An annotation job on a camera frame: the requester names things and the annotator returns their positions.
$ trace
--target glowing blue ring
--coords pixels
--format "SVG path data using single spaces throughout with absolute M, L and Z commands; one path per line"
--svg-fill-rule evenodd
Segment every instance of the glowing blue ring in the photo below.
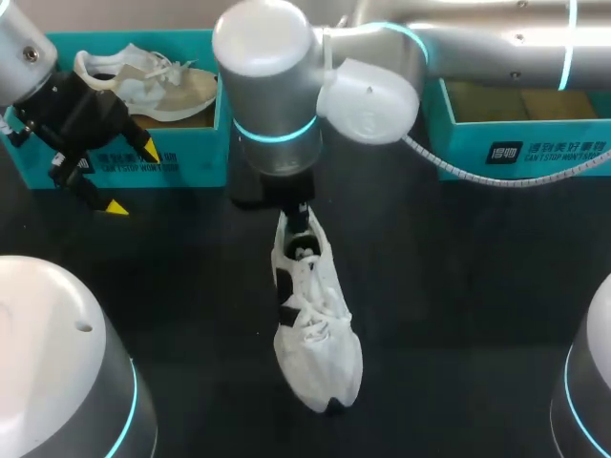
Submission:
M 2 14 L 4 14 L 4 12 L 9 7 L 10 3 L 11 3 L 11 0 L 2 0 L 2 3 L 0 3 L 0 16 L 2 16 Z
M 127 417 L 127 422 L 125 422 L 125 426 L 121 431 L 121 435 L 118 436 L 115 445 L 113 446 L 113 448 L 111 448 L 111 451 L 108 452 L 105 458 L 112 458 L 115 455 L 116 451 L 119 449 L 119 447 L 121 447 L 121 444 L 123 443 L 123 440 L 127 435 L 127 431 L 130 430 L 130 426 L 132 425 L 132 421 L 134 420 L 134 413 L 136 412 L 137 403 L 137 376 L 136 368 L 134 367 L 134 362 L 130 360 L 130 363 L 132 364 L 132 372 L 134 374 L 134 399 L 132 400 L 132 409 L 130 410 L 130 414 Z
M 569 354 L 566 357 L 566 364 L 564 365 L 564 391 L 566 392 L 566 400 L 569 403 L 569 407 L 571 407 L 571 411 L 573 412 L 573 416 L 575 417 L 575 421 L 577 422 L 577 424 L 581 428 L 581 431 L 583 431 L 583 434 L 585 435 L 585 437 L 588 438 L 590 443 L 594 446 L 594 448 L 596 450 L 598 450 L 600 452 L 600 454 L 602 456 L 604 456 L 604 458 L 611 458 L 611 455 L 609 455 L 606 451 L 604 451 L 604 449 L 599 445 L 598 442 L 596 442 L 594 440 L 592 435 L 585 428 L 585 426 L 581 422 L 581 418 L 579 417 L 579 415 L 577 414 L 577 411 L 575 410 L 575 407 L 573 406 L 573 401 L 571 401 L 571 395 L 569 393 L 569 376 L 568 376 L 568 374 L 569 374 L 569 358 L 571 357 L 571 351 L 573 351 L 573 346 L 571 346 L 571 349 L 569 350 Z
M 238 121 L 234 119 L 233 123 L 236 125 L 240 134 L 244 135 L 246 138 L 249 138 L 253 141 L 258 141 L 259 143 L 283 143 L 285 141 L 294 140 L 300 135 L 305 134 L 310 127 L 314 125 L 316 122 L 317 116 L 312 117 L 312 120 L 309 121 L 304 127 L 302 127 L 299 131 L 295 131 L 292 134 L 280 135 L 280 136 L 265 136 L 265 135 L 257 135 L 252 132 L 248 132 L 244 127 L 242 127 Z
M 370 22 L 363 26 L 359 26 L 359 29 L 375 28 L 375 27 L 384 27 L 386 29 L 390 29 L 392 31 L 398 31 L 399 33 L 403 33 L 407 35 L 409 38 L 415 41 L 416 45 L 420 47 L 420 50 L 422 50 L 422 53 L 424 54 L 424 61 L 426 62 L 427 65 L 429 65 L 429 52 L 427 51 L 427 47 L 425 46 L 424 42 L 420 39 L 420 37 L 416 35 L 411 29 L 405 26 L 400 26 L 398 24 L 393 24 L 391 22 Z
M 571 74 L 571 66 L 573 64 L 573 37 L 575 29 L 577 28 L 577 0 L 569 0 L 569 25 L 567 27 L 568 39 L 564 45 L 564 65 L 562 66 L 562 76 L 560 77 L 560 85 L 558 86 L 559 91 L 564 91 L 566 89 Z

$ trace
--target dark tabletop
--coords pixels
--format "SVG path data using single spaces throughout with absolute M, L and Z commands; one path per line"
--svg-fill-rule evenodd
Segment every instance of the dark tabletop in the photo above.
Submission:
M 551 392 L 611 273 L 611 179 L 494 190 L 400 145 L 326 142 L 312 205 L 365 360 L 345 415 L 310 412 L 277 367 L 278 212 L 231 204 L 257 193 L 237 155 L 231 188 L 122 191 L 122 219 L 29 192 L 2 152 L 0 253 L 92 289 L 151 388 L 159 458 L 556 458 Z

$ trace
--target brown item in box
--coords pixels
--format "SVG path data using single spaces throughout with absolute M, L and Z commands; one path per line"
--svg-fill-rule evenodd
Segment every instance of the brown item in box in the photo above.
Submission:
M 138 126 L 142 129 L 201 129 L 205 127 L 214 127 L 214 113 L 216 111 L 216 103 L 213 103 L 208 108 L 198 114 L 187 117 L 180 121 L 174 122 L 159 122 L 152 117 L 136 114 L 134 119 Z
M 524 90 L 522 98 L 534 121 L 598 118 L 590 99 L 583 91 Z
M 519 90 L 457 81 L 447 81 L 446 89 L 456 122 L 528 120 Z

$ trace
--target shoe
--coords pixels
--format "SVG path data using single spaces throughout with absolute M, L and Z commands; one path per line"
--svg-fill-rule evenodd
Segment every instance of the shoe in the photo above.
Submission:
M 113 91 L 130 115 L 172 122 L 196 115 L 216 99 L 216 76 L 190 69 L 194 62 L 172 63 L 158 52 L 129 45 L 108 56 L 81 51 L 74 59 L 74 71 L 93 89 Z
M 278 292 L 278 364 L 295 395 L 322 413 L 352 406 L 363 377 L 361 343 L 337 278 L 331 245 L 309 212 L 309 229 L 291 235 L 281 213 L 271 254 Z

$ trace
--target teal storage bin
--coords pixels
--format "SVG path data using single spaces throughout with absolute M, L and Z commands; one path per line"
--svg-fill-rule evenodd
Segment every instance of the teal storage bin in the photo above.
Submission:
M 432 152 L 455 167 L 493 178 L 542 177 L 611 149 L 611 94 L 590 93 L 599 119 L 457 123 L 443 80 L 425 88 L 422 108 Z M 611 161 L 583 176 L 611 176 Z M 458 179 L 440 171 L 441 179 Z
M 212 31 L 103 31 L 50 33 L 59 53 L 59 68 L 71 70 L 76 53 L 115 54 L 133 43 L 147 51 L 164 54 L 171 61 L 197 60 L 192 68 L 218 73 L 212 52 Z M 11 110 L 7 121 L 15 131 L 23 125 Z M 83 170 L 99 188 L 222 187 L 226 183 L 231 114 L 219 78 L 214 127 L 149 129 L 161 164 L 139 159 L 119 137 L 106 147 L 90 151 L 89 167 Z M 48 177 L 55 151 L 32 136 L 14 148 L 2 135 L 21 176 L 31 189 L 52 189 Z

